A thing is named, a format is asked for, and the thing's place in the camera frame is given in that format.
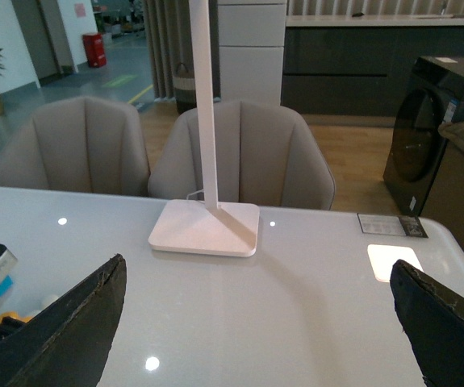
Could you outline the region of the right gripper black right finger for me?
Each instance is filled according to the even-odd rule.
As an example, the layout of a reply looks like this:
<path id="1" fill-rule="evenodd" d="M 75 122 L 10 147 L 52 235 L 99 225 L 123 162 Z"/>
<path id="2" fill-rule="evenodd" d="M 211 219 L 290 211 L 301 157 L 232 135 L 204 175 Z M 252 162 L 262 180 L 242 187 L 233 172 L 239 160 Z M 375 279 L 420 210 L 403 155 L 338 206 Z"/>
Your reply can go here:
<path id="1" fill-rule="evenodd" d="M 404 260 L 390 287 L 424 384 L 464 386 L 464 297 Z"/>

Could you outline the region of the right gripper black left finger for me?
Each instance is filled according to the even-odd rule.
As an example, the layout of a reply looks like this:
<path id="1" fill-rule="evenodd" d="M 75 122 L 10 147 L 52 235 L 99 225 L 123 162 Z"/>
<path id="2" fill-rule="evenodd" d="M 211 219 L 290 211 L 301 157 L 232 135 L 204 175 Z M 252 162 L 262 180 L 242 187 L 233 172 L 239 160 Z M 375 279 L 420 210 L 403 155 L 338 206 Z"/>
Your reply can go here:
<path id="1" fill-rule="evenodd" d="M 0 341 L 0 386 L 96 386 L 123 310 L 126 261 L 116 255 Z"/>

